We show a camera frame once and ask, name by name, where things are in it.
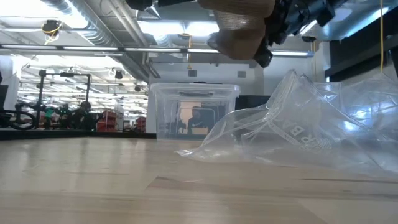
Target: table surface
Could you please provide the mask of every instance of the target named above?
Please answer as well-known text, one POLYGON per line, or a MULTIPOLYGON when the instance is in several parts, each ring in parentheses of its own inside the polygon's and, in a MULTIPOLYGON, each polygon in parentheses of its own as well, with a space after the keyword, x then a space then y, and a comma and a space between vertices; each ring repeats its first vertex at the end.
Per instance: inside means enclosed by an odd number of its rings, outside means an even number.
POLYGON ((0 142, 0 223, 398 223, 398 180, 174 153, 200 142, 0 142))

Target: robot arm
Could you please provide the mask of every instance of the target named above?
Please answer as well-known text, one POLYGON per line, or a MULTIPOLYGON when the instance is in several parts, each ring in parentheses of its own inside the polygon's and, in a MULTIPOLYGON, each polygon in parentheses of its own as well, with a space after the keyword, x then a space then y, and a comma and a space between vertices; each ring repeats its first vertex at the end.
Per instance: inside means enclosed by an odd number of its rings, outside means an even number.
MULTIPOLYGON (((159 7, 191 0, 158 0, 159 7)), ((268 49, 283 44, 288 35, 297 35, 302 27, 316 20, 326 25, 335 16, 335 9, 347 0, 198 0, 214 10, 218 33, 208 44, 232 59, 254 59, 262 67, 272 60, 268 49)), ((145 10, 152 0, 127 0, 130 7, 145 10)))

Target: fluorescent light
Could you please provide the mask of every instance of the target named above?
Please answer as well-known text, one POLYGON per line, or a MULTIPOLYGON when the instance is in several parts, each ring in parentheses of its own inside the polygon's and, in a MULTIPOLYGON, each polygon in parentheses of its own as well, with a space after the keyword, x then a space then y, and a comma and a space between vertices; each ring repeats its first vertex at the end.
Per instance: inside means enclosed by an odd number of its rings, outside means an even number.
POLYGON ((56 50, 56 46, 47 45, 14 45, 14 44, 2 44, 2 48, 5 49, 25 49, 25 50, 56 50))
POLYGON ((42 32, 42 29, 34 28, 4 28, 0 30, 4 32, 42 32))
POLYGON ((98 93, 104 93, 103 91, 97 90, 96 88, 93 88, 93 87, 90 87, 90 89, 91 89, 91 90, 94 90, 94 91, 97 91, 98 93))
POLYGON ((207 37, 219 30, 216 22, 190 22, 185 32, 192 36, 207 37))
MULTIPOLYGON (((40 82, 33 82, 33 81, 20 81, 22 84, 40 84, 40 82)), ((74 83, 67 83, 67 82, 43 82, 44 85, 56 84, 56 85, 76 85, 76 84, 86 84, 85 82, 74 82, 74 83)))
POLYGON ((65 78, 65 80, 68 80, 68 81, 70 81, 71 83, 76 83, 77 81, 75 81, 75 80, 73 80, 73 79, 71 79, 71 78, 65 78))
POLYGON ((296 57, 309 56, 308 52, 272 51, 272 54, 274 56, 296 56, 296 57))
POLYGON ((64 101, 57 100, 57 99, 54 99, 54 101, 55 101, 55 102, 58 102, 58 103, 65 103, 64 101))
POLYGON ((188 49, 188 53, 219 54, 220 52, 214 49, 188 49))
POLYGON ((387 13, 388 10, 389 10, 388 7, 383 8, 381 11, 380 11, 380 9, 377 10, 376 12, 374 12, 373 14, 371 14, 370 16, 368 16, 367 18, 365 18, 361 22, 357 23, 351 30, 349 30, 347 32, 347 34, 345 36, 346 37, 351 37, 352 35, 354 35, 358 31, 360 31, 361 29, 363 29, 364 27, 366 27, 367 25, 369 25, 370 23, 375 21, 376 19, 380 18, 381 15, 384 15, 385 13, 387 13))
POLYGON ((63 47, 65 50, 118 51, 117 47, 63 47))
MULTIPOLYGON (((47 73, 55 73, 55 71, 54 70, 47 70, 47 73)), ((55 80, 55 81, 60 81, 60 82, 64 82, 65 81, 65 77, 61 77, 60 75, 52 75, 52 77, 53 77, 53 79, 55 80)))
POLYGON ((150 47, 127 47, 127 52, 154 52, 154 53, 180 53, 181 49, 150 48, 150 47))
POLYGON ((123 54, 116 54, 116 53, 95 53, 95 56, 110 56, 110 57, 122 57, 123 54))
POLYGON ((310 24, 308 24, 307 26, 302 27, 301 30, 300 30, 300 35, 306 34, 312 27, 315 26, 315 24, 317 24, 317 21, 316 21, 316 20, 312 21, 312 22, 311 22, 310 24))
POLYGON ((123 86, 122 83, 91 83, 90 85, 123 86))
MULTIPOLYGON (((39 91, 18 91, 18 94, 33 94, 38 95, 39 91)), ((53 96, 76 96, 76 95, 83 95, 85 96, 86 93, 82 92, 52 92, 52 91, 43 91, 44 95, 53 95, 53 96)), ((92 97, 108 97, 108 98, 120 98, 121 96, 127 98, 147 98, 146 95, 142 94, 131 94, 131 93, 118 93, 116 96, 113 93, 90 93, 92 97)))
POLYGON ((23 98, 27 99, 27 100, 36 100, 37 98, 34 96, 24 96, 23 98))
POLYGON ((182 34, 184 29, 181 22, 147 22, 138 21, 141 31, 153 36, 163 36, 167 34, 182 34))

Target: crumpled plastic sheet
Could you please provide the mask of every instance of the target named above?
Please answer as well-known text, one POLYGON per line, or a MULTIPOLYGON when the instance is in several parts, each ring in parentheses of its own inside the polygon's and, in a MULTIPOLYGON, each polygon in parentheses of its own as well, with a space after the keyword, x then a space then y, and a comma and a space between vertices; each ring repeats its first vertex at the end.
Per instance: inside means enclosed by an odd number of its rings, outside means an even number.
POLYGON ((343 86, 290 71, 269 101, 221 119, 197 149, 205 162, 262 162, 398 174, 398 83, 384 74, 343 86))

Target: plastic bin lid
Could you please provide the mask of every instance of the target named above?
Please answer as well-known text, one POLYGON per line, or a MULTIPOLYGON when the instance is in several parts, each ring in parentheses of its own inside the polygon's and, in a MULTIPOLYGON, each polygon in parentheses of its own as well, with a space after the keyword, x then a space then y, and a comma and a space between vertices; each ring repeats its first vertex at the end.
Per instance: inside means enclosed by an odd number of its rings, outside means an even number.
POLYGON ((175 91, 230 91, 229 96, 238 97, 240 94, 240 87, 229 84, 202 84, 202 83, 154 83, 150 86, 150 90, 156 93, 170 94, 175 91))

